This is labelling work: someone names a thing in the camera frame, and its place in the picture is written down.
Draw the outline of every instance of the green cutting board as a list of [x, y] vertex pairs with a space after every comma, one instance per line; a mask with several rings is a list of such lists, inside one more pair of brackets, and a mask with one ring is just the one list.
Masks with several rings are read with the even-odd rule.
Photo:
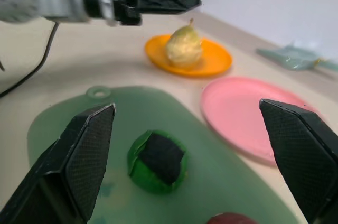
[[[116, 104], [107, 171], [90, 224], [205, 224], [236, 212], [260, 224], [293, 224], [296, 218], [272, 190], [169, 94], [148, 87], [93, 87], [39, 114], [28, 133], [30, 165], [76, 114]], [[188, 177], [169, 195], [152, 195], [127, 176], [127, 152], [148, 129], [174, 135], [188, 152]]]

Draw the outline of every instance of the green ball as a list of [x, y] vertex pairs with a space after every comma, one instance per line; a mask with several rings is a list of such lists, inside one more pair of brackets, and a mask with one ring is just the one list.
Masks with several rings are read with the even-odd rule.
[[131, 180], [150, 193], [170, 193], [186, 177], [185, 147], [178, 139], [161, 130], [148, 130], [135, 140], [127, 161]]

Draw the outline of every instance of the pear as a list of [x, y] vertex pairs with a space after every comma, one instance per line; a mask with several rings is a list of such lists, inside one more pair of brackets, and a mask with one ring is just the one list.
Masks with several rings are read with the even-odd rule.
[[190, 24], [176, 30], [165, 46], [166, 55], [173, 66], [192, 69], [201, 58], [201, 39]]

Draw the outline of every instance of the black patch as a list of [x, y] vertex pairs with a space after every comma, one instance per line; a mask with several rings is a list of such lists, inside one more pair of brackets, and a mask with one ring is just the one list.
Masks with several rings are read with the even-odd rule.
[[159, 179], [171, 185], [180, 176], [183, 155], [184, 152], [172, 140], [152, 134], [139, 158]]

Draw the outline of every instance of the pink plate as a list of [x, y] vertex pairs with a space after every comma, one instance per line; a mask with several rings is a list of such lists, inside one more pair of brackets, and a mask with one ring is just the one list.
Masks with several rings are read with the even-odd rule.
[[258, 107], [261, 98], [315, 111], [293, 93], [248, 78], [222, 78], [208, 84], [201, 108], [208, 123], [240, 150], [276, 165], [264, 120]]

